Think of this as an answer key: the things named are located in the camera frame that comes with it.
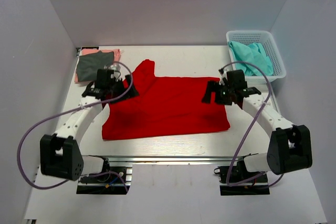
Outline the red t-shirt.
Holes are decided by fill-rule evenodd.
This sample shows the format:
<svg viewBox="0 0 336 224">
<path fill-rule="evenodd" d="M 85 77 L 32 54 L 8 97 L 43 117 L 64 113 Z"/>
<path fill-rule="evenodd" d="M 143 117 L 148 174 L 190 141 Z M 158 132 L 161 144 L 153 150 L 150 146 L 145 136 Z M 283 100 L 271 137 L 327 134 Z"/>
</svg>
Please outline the red t-shirt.
<svg viewBox="0 0 336 224">
<path fill-rule="evenodd" d="M 157 77 L 155 63 L 142 61 L 133 71 L 138 96 L 110 104 L 102 126 L 105 141 L 227 131 L 226 109 L 203 103 L 214 77 Z"/>
</svg>

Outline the teal t-shirt in basket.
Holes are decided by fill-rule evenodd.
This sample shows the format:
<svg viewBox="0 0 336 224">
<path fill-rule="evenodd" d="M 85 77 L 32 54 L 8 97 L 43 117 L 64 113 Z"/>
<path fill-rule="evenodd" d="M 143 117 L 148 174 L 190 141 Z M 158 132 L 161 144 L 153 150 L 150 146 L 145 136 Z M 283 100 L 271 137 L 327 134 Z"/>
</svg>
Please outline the teal t-shirt in basket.
<svg viewBox="0 0 336 224">
<path fill-rule="evenodd" d="M 244 45 L 236 41 L 229 41 L 228 46 L 233 54 L 234 61 L 252 63 L 260 68 L 266 76 L 274 74 L 273 64 L 261 43 L 254 42 Z"/>
</svg>

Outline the folded pink t-shirt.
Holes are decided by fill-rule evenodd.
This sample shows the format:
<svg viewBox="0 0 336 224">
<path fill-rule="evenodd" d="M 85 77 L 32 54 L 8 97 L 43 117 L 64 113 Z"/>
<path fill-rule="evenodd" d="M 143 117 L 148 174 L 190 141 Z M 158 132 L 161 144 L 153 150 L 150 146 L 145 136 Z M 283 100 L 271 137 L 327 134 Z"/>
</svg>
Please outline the folded pink t-shirt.
<svg viewBox="0 0 336 224">
<path fill-rule="evenodd" d="M 114 61 L 119 61 L 120 60 L 120 57 L 121 57 L 120 49 L 82 48 L 80 56 L 91 54 L 91 53 L 98 52 L 98 51 L 102 51 L 102 52 L 114 52 Z"/>
</svg>

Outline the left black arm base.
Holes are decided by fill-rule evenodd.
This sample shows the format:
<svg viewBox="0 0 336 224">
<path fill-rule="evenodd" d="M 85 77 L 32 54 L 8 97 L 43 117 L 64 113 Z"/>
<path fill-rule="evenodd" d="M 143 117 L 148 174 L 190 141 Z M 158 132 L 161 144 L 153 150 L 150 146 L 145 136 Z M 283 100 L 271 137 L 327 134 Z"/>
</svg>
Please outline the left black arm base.
<svg viewBox="0 0 336 224">
<path fill-rule="evenodd" d="M 77 184 L 77 195 L 126 195 L 131 186 L 132 165 L 104 157 L 99 176 L 83 175 Z"/>
</svg>

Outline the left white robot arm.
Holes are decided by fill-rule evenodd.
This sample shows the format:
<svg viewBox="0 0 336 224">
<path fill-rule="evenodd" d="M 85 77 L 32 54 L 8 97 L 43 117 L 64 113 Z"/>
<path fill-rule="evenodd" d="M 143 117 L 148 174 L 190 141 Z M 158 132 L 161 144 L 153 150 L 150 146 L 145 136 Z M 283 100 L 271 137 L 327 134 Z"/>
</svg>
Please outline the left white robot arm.
<svg viewBox="0 0 336 224">
<path fill-rule="evenodd" d="M 94 119 L 106 104 L 114 104 L 138 95 L 133 76 L 121 77 L 121 63 L 98 69 L 96 79 L 83 91 L 77 108 L 68 120 L 52 135 L 40 140 L 40 169 L 43 175 L 78 180 L 81 176 L 93 175 L 98 181 L 110 178 L 111 168 L 105 158 L 97 155 L 82 155 L 79 144 Z"/>
</svg>

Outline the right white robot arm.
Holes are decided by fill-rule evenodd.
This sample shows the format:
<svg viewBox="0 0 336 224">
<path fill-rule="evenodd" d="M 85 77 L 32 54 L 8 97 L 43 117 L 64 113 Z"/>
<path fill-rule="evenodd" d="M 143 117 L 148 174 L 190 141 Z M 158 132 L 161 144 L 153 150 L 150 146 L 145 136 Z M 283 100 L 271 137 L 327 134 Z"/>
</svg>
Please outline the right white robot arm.
<svg viewBox="0 0 336 224">
<path fill-rule="evenodd" d="M 305 125 L 294 125 L 283 118 L 255 87 L 249 87 L 241 70 L 220 71 L 219 81 L 209 81 L 203 103 L 215 97 L 219 105 L 238 105 L 254 118 L 270 138 L 266 153 L 243 157 L 238 177 L 247 182 L 256 172 L 282 175 L 310 168 L 313 163 L 311 135 Z"/>
</svg>

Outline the aluminium table rail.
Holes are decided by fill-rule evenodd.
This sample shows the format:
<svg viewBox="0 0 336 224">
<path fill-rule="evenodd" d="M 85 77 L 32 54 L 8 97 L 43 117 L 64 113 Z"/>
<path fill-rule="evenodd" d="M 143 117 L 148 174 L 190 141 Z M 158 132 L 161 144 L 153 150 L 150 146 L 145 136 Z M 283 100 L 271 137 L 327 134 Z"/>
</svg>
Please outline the aluminium table rail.
<svg viewBox="0 0 336 224">
<path fill-rule="evenodd" d="M 100 156 L 109 161 L 112 166 L 131 164 L 154 165 L 197 165 L 197 164 L 230 164 L 229 156 Z"/>
</svg>

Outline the folded grey t-shirt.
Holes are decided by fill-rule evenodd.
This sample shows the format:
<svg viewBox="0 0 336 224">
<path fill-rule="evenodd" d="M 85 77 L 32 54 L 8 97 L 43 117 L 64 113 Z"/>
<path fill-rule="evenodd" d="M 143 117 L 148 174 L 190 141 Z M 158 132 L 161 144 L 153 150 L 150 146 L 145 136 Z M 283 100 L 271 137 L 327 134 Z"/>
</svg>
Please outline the folded grey t-shirt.
<svg viewBox="0 0 336 224">
<path fill-rule="evenodd" d="M 90 82 L 96 79 L 98 69 L 111 65 L 114 61 L 114 52 L 94 52 L 79 57 L 76 67 L 76 83 Z"/>
</svg>

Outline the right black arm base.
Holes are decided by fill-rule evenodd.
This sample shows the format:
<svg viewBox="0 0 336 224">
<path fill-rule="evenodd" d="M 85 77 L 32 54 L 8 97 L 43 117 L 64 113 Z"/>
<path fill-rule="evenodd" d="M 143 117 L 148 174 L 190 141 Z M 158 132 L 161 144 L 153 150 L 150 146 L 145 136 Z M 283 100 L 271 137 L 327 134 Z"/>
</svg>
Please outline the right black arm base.
<svg viewBox="0 0 336 224">
<path fill-rule="evenodd" d="M 268 178 L 265 173 L 248 172 L 242 159 L 235 162 L 229 178 L 229 184 L 226 178 L 229 172 L 229 165 L 217 166 L 214 174 L 219 178 L 219 190 L 221 196 L 256 196 L 269 195 Z"/>
</svg>

